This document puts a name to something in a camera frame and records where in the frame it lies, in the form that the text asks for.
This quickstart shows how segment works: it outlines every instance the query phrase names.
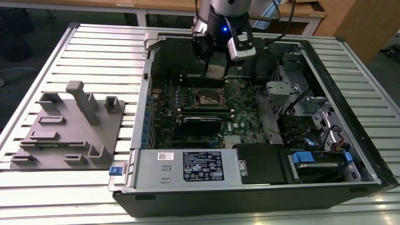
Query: white table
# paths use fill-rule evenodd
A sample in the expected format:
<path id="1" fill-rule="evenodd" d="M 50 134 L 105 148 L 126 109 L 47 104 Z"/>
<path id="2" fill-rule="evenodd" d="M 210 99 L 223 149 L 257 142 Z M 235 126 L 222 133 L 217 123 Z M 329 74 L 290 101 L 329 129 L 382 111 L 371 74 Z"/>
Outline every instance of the white table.
<path id="1" fill-rule="evenodd" d="M 114 161 L 130 158 L 138 85 L 146 57 L 143 39 L 149 31 L 186 33 L 189 29 L 142 28 L 82 24 L 69 28 L 22 104 L 0 135 L 0 170 L 41 111 L 37 100 L 43 91 L 66 91 L 70 80 L 86 82 L 97 99 L 107 93 L 126 106 Z M 255 34 L 275 38 L 277 35 Z M 400 177 L 400 109 L 346 43 L 331 37 L 289 35 L 309 40 L 319 54 L 350 106 L 373 138 L 395 176 Z M 400 221 L 400 188 L 375 197 L 354 199 L 327 210 L 285 211 L 203 217 L 131 218 L 117 204 L 109 171 L 0 172 L 0 224 L 258 224 L 258 225 L 397 225 Z M 114 180 L 122 186 L 125 177 Z"/>

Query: wooden cabinet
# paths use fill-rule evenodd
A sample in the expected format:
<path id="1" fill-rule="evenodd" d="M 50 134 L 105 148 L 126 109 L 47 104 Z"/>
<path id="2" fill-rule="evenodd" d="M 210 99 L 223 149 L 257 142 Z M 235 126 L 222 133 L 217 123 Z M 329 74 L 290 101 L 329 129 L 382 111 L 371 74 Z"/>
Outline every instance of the wooden cabinet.
<path id="1" fill-rule="evenodd" d="M 365 64 L 400 27 L 400 0 L 319 0 L 327 11 L 315 36 L 343 37 Z"/>

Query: metal bracket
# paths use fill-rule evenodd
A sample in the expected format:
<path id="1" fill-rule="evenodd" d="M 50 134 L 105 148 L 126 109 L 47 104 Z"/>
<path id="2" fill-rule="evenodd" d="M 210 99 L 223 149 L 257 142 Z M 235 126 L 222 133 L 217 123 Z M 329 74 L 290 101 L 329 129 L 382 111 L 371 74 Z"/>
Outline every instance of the metal bracket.
<path id="1" fill-rule="evenodd" d="M 241 176 L 246 177 L 249 175 L 249 170 L 246 169 L 246 161 L 245 160 L 239 160 L 239 172 L 241 172 Z"/>
<path id="2" fill-rule="evenodd" d="M 147 32 L 145 35 L 145 49 L 147 51 L 154 50 L 157 47 L 159 47 L 159 33 L 158 32 Z"/>

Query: gray post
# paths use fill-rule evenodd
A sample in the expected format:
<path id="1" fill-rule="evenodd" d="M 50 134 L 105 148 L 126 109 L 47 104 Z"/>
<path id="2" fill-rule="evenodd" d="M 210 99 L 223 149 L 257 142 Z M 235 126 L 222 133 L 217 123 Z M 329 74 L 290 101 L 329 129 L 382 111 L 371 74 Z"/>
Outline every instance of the gray post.
<path id="1" fill-rule="evenodd" d="M 99 124 L 99 118 L 93 108 L 93 104 L 89 101 L 87 94 L 83 91 L 83 82 L 82 81 L 70 81 L 67 84 L 66 91 L 70 93 L 77 101 L 77 105 L 86 116 L 91 125 Z"/>

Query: floor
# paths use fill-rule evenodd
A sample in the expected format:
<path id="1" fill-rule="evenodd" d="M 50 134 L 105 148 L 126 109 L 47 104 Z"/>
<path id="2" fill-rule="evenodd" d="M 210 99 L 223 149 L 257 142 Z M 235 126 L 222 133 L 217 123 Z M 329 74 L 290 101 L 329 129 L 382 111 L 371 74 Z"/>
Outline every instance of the floor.
<path id="1" fill-rule="evenodd" d="M 78 12 L 57 11 L 57 18 L 50 19 L 46 10 L 33 9 L 31 20 L 35 25 L 35 31 L 26 35 L 26 39 L 33 48 L 34 55 L 23 62 L 11 63 L 0 57 L 0 71 L 15 67 L 30 67 L 42 69 L 49 56 L 58 44 L 58 41 L 71 22 L 97 23 L 107 25 L 135 25 L 137 16 L 122 13 L 103 12 Z M 186 16 L 169 16 L 169 18 L 150 16 L 151 26 L 190 28 L 193 18 Z M 381 52 L 369 68 L 382 83 L 395 102 L 400 104 L 400 61 L 389 58 L 385 52 Z M 6 127 L 10 117 L 19 106 L 21 100 L 27 93 L 30 86 L 38 75 L 33 70 L 14 70 L 0 73 L 0 78 L 6 85 L 0 87 L 0 131 Z"/>

